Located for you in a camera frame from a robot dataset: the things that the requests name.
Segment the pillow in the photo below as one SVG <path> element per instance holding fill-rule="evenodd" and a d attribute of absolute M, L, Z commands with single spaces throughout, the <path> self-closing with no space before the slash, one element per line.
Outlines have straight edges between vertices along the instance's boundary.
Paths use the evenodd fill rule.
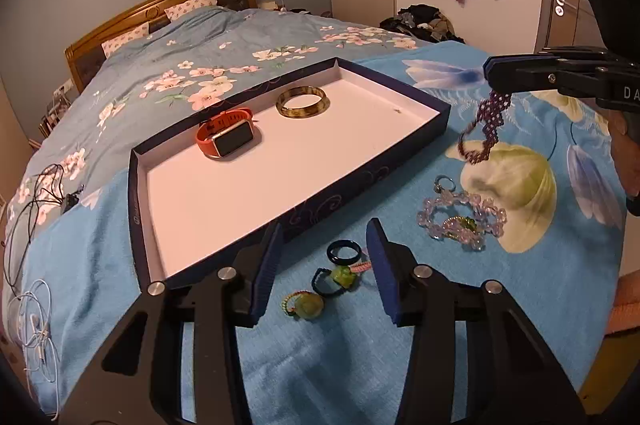
<path fill-rule="evenodd" d="M 200 8 L 201 6 L 216 6 L 217 4 L 218 0 L 189 0 L 166 8 L 164 12 L 169 20 L 173 22 L 181 15 L 187 14 L 196 8 Z"/>
<path fill-rule="evenodd" d="M 149 23 L 145 22 L 141 24 L 139 27 L 134 28 L 131 31 L 127 31 L 127 33 L 123 33 L 113 39 L 109 39 L 106 42 L 102 43 L 102 50 L 104 50 L 104 55 L 109 58 L 116 49 L 118 49 L 123 44 L 130 42 L 135 39 L 140 39 L 141 37 L 146 37 L 149 35 Z"/>

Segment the lavender crystal bracelet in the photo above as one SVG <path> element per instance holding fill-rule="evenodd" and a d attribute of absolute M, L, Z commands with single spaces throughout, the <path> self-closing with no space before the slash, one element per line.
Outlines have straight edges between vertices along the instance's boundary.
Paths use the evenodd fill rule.
<path fill-rule="evenodd" d="M 449 180 L 453 188 L 446 189 L 440 184 L 442 179 Z M 427 198 L 423 202 L 424 210 L 418 212 L 418 225 L 425 228 L 430 237 L 441 240 L 446 237 L 454 239 L 471 249 L 478 250 L 484 246 L 484 235 L 490 233 L 495 237 L 504 235 L 504 224 L 507 212 L 495 206 L 491 198 L 482 199 L 479 194 L 466 191 L 455 192 L 455 182 L 447 176 L 438 176 L 433 183 L 433 190 L 440 194 L 438 198 Z M 454 205 L 466 205 L 471 208 L 474 217 L 455 215 L 449 217 L 442 225 L 433 221 L 436 210 Z"/>

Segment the yellow flower print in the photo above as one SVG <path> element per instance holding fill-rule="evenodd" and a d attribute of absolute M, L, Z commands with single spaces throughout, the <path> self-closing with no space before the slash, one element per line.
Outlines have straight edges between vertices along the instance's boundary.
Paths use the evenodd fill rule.
<path fill-rule="evenodd" d="M 565 97 L 558 93 L 557 90 L 532 91 L 531 94 L 540 100 L 550 103 L 553 107 L 558 108 L 558 110 L 568 116 L 572 122 L 581 121 L 583 116 L 582 103 L 577 98 Z"/>
<path fill-rule="evenodd" d="M 482 142 L 465 142 L 465 147 L 480 150 Z M 446 156 L 464 161 L 457 145 L 447 149 Z M 551 167 L 544 156 L 522 145 L 498 142 L 489 160 L 465 164 L 460 184 L 506 209 L 504 235 L 498 242 L 510 253 L 522 253 L 539 242 L 556 212 L 556 178 Z"/>

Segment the bed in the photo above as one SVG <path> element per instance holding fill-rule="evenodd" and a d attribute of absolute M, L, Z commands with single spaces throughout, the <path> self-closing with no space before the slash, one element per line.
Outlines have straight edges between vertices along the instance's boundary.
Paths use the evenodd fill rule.
<path fill-rule="evenodd" d="M 147 1 L 67 49 L 82 94 L 34 155 L 10 202 L 9 274 L 18 290 L 38 278 L 50 286 L 62 403 L 140 292 L 127 223 L 130 149 L 194 112 L 206 119 L 207 108 L 227 95 L 336 55 L 449 103 L 449 129 L 384 181 L 340 210 L 331 208 L 287 243 L 266 315 L 256 328 L 238 333 L 254 423 L 393 422 L 412 331 L 392 326 L 372 273 L 363 275 L 356 291 L 327 305 L 314 323 L 295 321 L 280 309 L 286 294 L 308 289 L 327 244 L 338 238 L 363 243 L 373 216 L 389 239 L 408 245 L 418 260 L 450 279 L 474 285 L 487 278 L 503 281 L 580 386 L 604 334 L 622 251 L 623 193 L 599 115 L 557 92 L 514 95 L 491 159 L 470 166 L 455 143 L 488 96 L 481 72 L 486 53 L 335 19 L 256 10 L 255 0 L 218 0 L 173 22 L 162 18 L 164 8 L 182 1 Z M 102 42 L 150 18 L 149 36 L 100 57 Z M 53 204 L 38 208 L 36 234 L 24 254 L 27 221 L 19 214 L 33 195 L 34 177 L 51 163 L 62 164 L 65 193 L 81 184 L 84 192 L 80 204 L 62 216 Z M 488 239 L 478 252 L 431 240 L 415 218 L 422 200 L 433 196 L 437 174 L 505 207 L 505 235 Z M 57 185 L 55 175 L 50 185 Z M 179 224 L 180 214 L 175 217 Z M 5 287 L 3 308 L 11 298 Z M 184 331 L 182 415 L 194 421 L 193 336 L 188 326 Z M 464 329 L 456 335 L 460 384 L 454 406 L 461 417 Z M 53 384 L 38 373 L 31 381 L 41 406 L 55 411 Z M 340 391 L 327 389 L 336 384 Z"/>

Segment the pink towel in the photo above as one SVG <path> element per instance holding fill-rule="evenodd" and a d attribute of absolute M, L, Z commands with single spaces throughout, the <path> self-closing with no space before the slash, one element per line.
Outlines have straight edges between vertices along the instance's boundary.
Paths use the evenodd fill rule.
<path fill-rule="evenodd" d="M 640 270 L 618 279 L 606 334 L 640 327 Z"/>

